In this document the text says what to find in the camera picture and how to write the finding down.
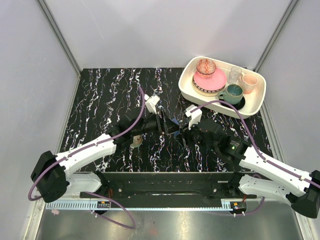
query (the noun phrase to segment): black marble surface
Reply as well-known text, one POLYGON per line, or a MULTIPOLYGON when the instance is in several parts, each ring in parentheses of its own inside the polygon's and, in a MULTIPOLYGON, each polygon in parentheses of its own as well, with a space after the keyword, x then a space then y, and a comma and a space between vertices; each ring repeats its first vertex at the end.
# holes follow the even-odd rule
MULTIPOLYGON (((94 68, 84 69, 64 133, 61 152, 74 149, 107 132, 124 113, 141 105, 138 85, 149 96, 160 97, 160 108, 171 119, 187 123, 183 111, 192 103, 180 93, 183 68, 94 68)), ((202 117, 213 119, 223 129, 248 140, 245 128, 235 119, 207 108, 202 117)), ((245 120, 262 152, 272 156, 260 113, 245 120)), ((122 149, 80 169, 82 172, 223 172, 224 162, 206 147, 184 149, 173 136, 144 134, 138 148, 122 149)))

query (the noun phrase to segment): metal floor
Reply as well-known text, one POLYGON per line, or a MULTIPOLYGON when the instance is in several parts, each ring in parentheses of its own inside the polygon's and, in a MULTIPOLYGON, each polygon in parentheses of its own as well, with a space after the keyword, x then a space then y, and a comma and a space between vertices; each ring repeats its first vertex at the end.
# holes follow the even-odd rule
MULTIPOLYGON (((248 210, 258 206, 248 203, 248 210)), ((45 210, 37 240, 301 240, 294 212, 288 205, 268 201, 250 216, 217 216, 201 211, 134 211, 135 230, 125 229, 88 211, 45 210)), ((131 225, 121 211, 106 216, 131 225)))

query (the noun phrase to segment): clear glass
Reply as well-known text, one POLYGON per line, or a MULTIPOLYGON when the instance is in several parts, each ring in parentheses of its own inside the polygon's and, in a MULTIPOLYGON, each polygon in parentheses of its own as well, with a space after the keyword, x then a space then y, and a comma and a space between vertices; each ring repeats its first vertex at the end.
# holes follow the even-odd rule
POLYGON ((230 71, 228 79, 227 79, 228 84, 235 84, 237 81, 239 81, 240 77, 242 75, 241 73, 242 73, 242 70, 240 67, 233 66, 231 68, 231 71, 230 71))

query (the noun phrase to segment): white tray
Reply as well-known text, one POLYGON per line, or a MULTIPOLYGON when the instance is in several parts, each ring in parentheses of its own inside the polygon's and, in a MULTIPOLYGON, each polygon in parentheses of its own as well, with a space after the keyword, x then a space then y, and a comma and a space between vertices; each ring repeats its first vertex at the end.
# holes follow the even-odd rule
MULTIPOLYGON (((235 65, 230 63, 219 61, 213 58, 205 57, 205 56, 197 56, 193 58, 188 65, 183 70, 180 80, 179 80, 179 89, 181 91, 182 96, 198 105, 204 104, 206 102, 212 100, 219 100, 217 96, 202 96, 201 94, 197 93, 192 86, 192 78, 197 70, 197 62, 200 59, 211 59, 215 62, 216 66, 224 71, 225 75, 228 77, 231 68, 235 65)), ((266 80, 260 74, 250 71, 248 69, 242 68, 242 72, 245 74, 253 74, 258 78, 258 84, 256 85, 255 89, 250 94, 244 94, 245 98, 245 105, 242 109, 240 109, 240 114, 244 119, 255 115, 261 108, 261 105, 265 99, 266 95, 266 80)), ((208 109, 214 110, 218 113, 222 113, 234 118, 239 119, 239 116, 236 114, 234 110, 231 108, 222 106, 220 103, 211 103, 205 106, 208 109)))

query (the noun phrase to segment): pink plate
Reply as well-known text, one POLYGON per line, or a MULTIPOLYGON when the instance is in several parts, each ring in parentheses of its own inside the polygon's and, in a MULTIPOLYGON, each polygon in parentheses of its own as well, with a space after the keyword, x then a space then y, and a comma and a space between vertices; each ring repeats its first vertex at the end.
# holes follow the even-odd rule
POLYGON ((227 76, 220 68, 216 68, 214 73, 209 77, 202 77, 198 71, 194 74, 195 83, 208 91, 216 91, 223 88, 227 83, 227 76))

